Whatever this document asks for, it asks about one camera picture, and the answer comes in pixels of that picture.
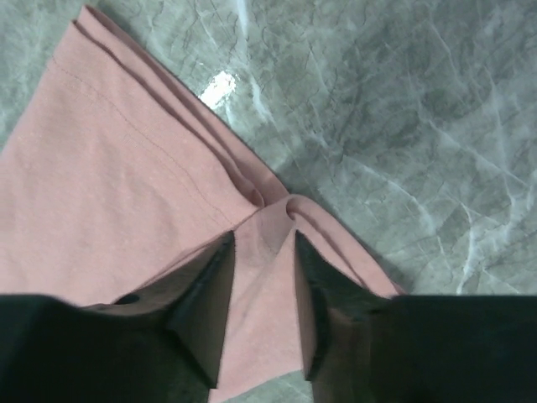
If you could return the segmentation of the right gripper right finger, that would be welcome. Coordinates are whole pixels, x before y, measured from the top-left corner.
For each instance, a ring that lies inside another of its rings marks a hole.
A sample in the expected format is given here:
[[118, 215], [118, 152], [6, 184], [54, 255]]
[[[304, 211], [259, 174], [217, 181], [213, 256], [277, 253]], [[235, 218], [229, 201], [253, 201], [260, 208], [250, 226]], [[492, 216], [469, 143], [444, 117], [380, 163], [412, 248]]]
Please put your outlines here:
[[388, 382], [394, 378], [393, 300], [357, 285], [295, 235], [295, 293], [305, 379]]

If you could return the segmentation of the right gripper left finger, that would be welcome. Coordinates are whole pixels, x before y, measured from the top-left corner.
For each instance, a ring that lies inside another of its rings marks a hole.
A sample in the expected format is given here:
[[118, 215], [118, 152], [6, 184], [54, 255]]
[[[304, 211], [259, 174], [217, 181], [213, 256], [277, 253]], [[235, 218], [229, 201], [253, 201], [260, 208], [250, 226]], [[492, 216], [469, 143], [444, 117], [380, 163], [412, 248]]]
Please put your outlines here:
[[235, 238], [224, 233], [158, 280], [111, 304], [110, 317], [160, 321], [210, 389], [217, 386], [235, 265]]

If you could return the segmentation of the pink t shirt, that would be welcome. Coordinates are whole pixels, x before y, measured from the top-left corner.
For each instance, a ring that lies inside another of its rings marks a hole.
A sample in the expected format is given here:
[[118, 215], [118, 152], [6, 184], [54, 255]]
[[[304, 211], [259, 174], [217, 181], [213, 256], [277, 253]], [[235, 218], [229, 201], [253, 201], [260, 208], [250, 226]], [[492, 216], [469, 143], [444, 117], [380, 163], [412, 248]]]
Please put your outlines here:
[[295, 233], [353, 282], [400, 292], [104, 13], [69, 24], [1, 155], [1, 288], [109, 302], [226, 231], [236, 269], [213, 402], [301, 365]]

